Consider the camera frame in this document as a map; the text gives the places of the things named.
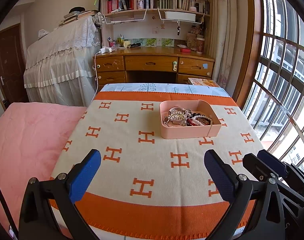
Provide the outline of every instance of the screw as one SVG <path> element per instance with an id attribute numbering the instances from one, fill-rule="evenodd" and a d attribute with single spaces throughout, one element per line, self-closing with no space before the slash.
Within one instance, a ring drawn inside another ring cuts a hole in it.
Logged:
<path id="1" fill-rule="evenodd" d="M 31 178 L 31 179 L 29 180 L 29 183 L 30 183 L 30 184 L 33 184 L 34 182 L 36 182 L 36 178 L 35 178 L 35 177 L 33 177 L 33 178 Z"/>
<path id="2" fill-rule="evenodd" d="M 247 177 L 244 174 L 240 174 L 239 179 L 245 181 L 245 180 L 247 180 Z"/>
<path id="3" fill-rule="evenodd" d="M 59 180 L 63 180 L 63 179 L 65 179 L 67 177 L 67 175 L 65 174 L 65 173 L 60 173 L 59 175 L 58 175 L 58 179 Z"/>
<path id="4" fill-rule="evenodd" d="M 269 178 L 269 183 L 271 183 L 271 184 L 275 184 L 276 182 L 275 182 L 275 179 L 273 179 L 273 178 Z"/>

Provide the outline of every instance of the blue gripper pad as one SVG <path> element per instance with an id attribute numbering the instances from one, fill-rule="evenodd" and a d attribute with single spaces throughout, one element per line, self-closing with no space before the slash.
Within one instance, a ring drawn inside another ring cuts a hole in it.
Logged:
<path id="1" fill-rule="evenodd" d="M 82 199 L 88 186 L 90 185 L 94 175 L 98 171 L 101 165 L 101 154 L 98 150 L 91 150 L 86 158 L 77 165 L 82 164 L 83 167 L 79 171 L 79 174 L 70 184 L 69 198 L 74 204 L 76 201 Z"/>
<path id="2" fill-rule="evenodd" d="M 257 154 L 257 157 L 267 166 L 269 166 L 272 170 L 274 170 L 279 177 L 285 178 L 287 176 L 286 166 L 284 165 L 284 163 L 279 161 L 268 151 L 260 150 Z"/>
<path id="3" fill-rule="evenodd" d="M 228 174 L 226 173 L 226 164 L 220 159 L 214 150 L 208 150 L 205 153 L 204 164 L 222 199 L 232 203 L 235 199 L 235 184 L 231 182 Z"/>

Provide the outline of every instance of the wooden desk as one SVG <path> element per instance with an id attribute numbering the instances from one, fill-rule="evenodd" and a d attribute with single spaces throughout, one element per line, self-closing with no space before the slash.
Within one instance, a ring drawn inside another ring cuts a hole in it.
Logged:
<path id="1" fill-rule="evenodd" d="M 182 53 L 178 48 L 137 47 L 96 56 L 100 86 L 110 83 L 180 83 L 188 78 L 211 79 L 214 59 Z"/>

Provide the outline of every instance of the door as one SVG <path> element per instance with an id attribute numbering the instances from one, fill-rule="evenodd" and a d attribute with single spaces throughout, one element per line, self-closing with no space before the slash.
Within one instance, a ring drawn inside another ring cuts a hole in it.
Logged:
<path id="1" fill-rule="evenodd" d="M 0 87 L 4 97 L 13 102 L 29 102 L 24 88 L 20 25 L 0 32 Z"/>

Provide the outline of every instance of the desk drawer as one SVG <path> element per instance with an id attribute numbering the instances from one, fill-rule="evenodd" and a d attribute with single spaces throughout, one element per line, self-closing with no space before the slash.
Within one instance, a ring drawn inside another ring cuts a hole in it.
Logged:
<path id="1" fill-rule="evenodd" d="M 213 62 L 180 57 L 178 72 L 197 76 L 212 76 Z"/>
<path id="2" fill-rule="evenodd" d="M 98 73 L 99 85 L 125 83 L 124 71 L 109 71 Z"/>
<path id="3" fill-rule="evenodd" d="M 173 62 L 177 57 L 171 56 L 124 56 L 126 70 L 173 71 Z"/>
<path id="4" fill-rule="evenodd" d="M 178 84 L 189 84 L 189 78 L 201 78 L 201 79 L 210 79 L 208 77 L 201 77 L 201 76 L 194 76 L 194 75 L 184 75 L 178 74 L 177 75 L 177 83 Z"/>
<path id="5" fill-rule="evenodd" d="M 122 56 L 116 57 L 97 57 L 96 65 L 100 65 L 100 68 L 96 68 L 98 72 L 105 71 L 124 71 L 124 63 Z"/>

